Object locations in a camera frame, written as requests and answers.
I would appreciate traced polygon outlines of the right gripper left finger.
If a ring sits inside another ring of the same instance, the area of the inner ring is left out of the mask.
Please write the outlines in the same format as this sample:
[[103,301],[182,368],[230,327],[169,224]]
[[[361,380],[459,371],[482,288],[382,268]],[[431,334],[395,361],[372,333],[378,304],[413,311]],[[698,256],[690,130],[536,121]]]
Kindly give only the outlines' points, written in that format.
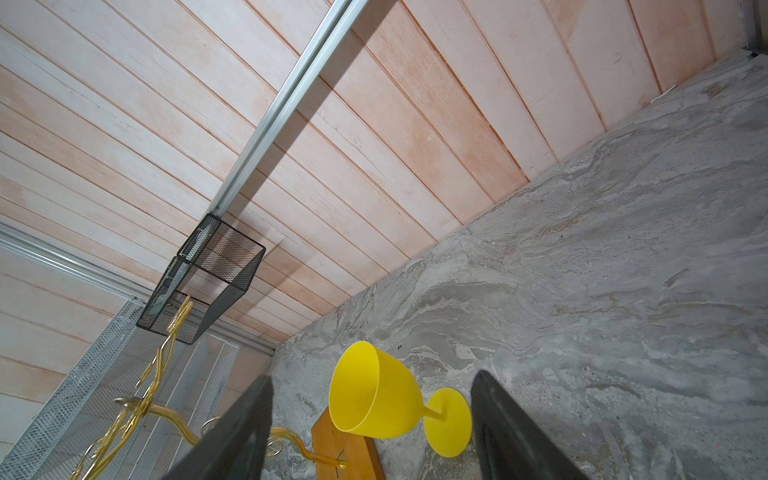
[[259,376],[165,477],[260,479],[272,425],[273,394],[271,377]]

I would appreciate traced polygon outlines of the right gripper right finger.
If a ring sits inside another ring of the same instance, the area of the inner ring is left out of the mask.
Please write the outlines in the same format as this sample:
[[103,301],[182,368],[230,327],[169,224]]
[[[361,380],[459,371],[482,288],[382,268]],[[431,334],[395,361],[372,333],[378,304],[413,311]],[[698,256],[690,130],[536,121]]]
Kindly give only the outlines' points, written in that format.
[[586,477],[486,370],[473,379],[471,415],[484,479]]

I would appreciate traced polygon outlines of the yellow wine glass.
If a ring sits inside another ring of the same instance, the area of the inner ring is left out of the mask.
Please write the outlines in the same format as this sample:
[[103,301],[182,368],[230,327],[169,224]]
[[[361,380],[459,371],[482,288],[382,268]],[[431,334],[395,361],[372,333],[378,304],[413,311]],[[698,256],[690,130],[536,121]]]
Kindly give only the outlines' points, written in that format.
[[366,341],[348,347],[330,383],[329,414],[341,432],[386,440],[424,426],[429,446],[439,456],[455,458],[472,436],[470,405],[451,387],[428,400],[410,370]]

